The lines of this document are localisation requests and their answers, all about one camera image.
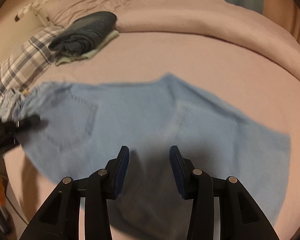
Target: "folded green cloth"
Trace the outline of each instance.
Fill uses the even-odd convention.
[[[79,56],[94,49],[113,29],[117,17],[112,12],[96,12],[75,20],[49,45],[51,51]]]
[[[64,56],[56,57],[55,65],[59,66],[64,63],[71,63],[75,60],[83,60],[83,59],[91,59],[93,58],[104,46],[106,46],[110,41],[112,41],[115,37],[119,36],[119,32],[113,30],[110,32],[104,40],[93,50],[82,54],[81,56]]]

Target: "bed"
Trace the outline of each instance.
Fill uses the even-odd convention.
[[[91,8],[80,0],[55,1],[49,6],[50,19],[64,28],[93,10],[112,11],[118,17],[120,36],[89,62],[51,64],[30,87],[45,81],[148,82],[173,73],[256,122],[289,133],[289,181],[274,228],[281,240],[298,236],[300,46],[293,36],[260,14],[222,0],[200,0],[204,6],[198,0],[117,1],[93,0]],[[21,147],[4,158],[12,189],[30,220],[55,184],[37,171]],[[83,214],[80,239],[84,239]],[[123,231],[112,227],[113,239],[138,238]]]

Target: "blanket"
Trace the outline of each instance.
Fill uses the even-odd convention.
[[[47,9],[49,18],[67,28],[93,12],[116,14],[122,32],[173,32],[206,35],[257,52],[300,81],[300,45],[261,14],[224,0],[67,0]]]

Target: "pillow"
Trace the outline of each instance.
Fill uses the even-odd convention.
[[[48,17],[55,25],[69,27],[75,20],[99,11],[116,14],[133,0],[60,0],[49,3]]]
[[[34,12],[26,14],[22,21],[0,22],[0,64],[14,54],[29,38],[42,31],[44,26]]]
[[[48,2],[43,3],[37,6],[36,8],[34,8],[35,15],[45,27],[54,25],[47,14],[47,7],[49,7],[51,4],[53,4],[56,1],[58,0],[49,0]]]
[[[0,104],[8,89],[15,88],[19,91],[29,89],[52,64],[54,53],[48,49],[48,45],[63,31],[64,29],[59,26],[43,29],[0,65]]]

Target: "cable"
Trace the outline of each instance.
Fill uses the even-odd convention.
[[[14,211],[17,213],[17,215],[21,218],[21,220],[26,224],[28,225],[28,223],[22,218],[22,216],[19,214],[19,212],[16,210],[16,208],[12,205],[10,199],[8,199],[8,197],[6,196],[8,202],[10,203],[10,205],[12,206],[12,208],[14,209]]]

